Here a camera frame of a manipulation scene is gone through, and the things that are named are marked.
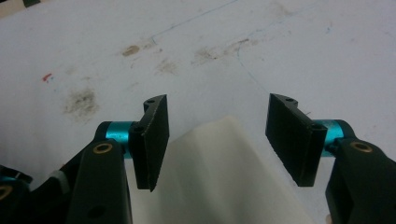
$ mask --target white table surface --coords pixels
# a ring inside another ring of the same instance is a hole
[[[139,120],[143,101],[166,93],[171,141],[237,117],[323,223],[332,159],[321,161],[315,187],[294,185],[264,134],[269,93],[298,100],[312,119],[346,120],[396,160],[395,11],[394,0],[29,7],[0,20],[0,163],[32,175],[34,188],[85,147],[100,122]]]

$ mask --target teal metal joint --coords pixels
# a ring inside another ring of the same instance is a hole
[[[336,138],[344,137],[344,132],[341,126],[336,120],[333,119],[316,119],[315,123],[321,124],[327,128],[327,134],[324,141],[324,147],[321,153],[321,157],[333,157],[326,148],[331,147]]]
[[[133,121],[114,121],[107,128],[106,138],[114,139],[124,148],[124,158],[131,159],[131,150],[129,149],[129,129],[134,124]]]

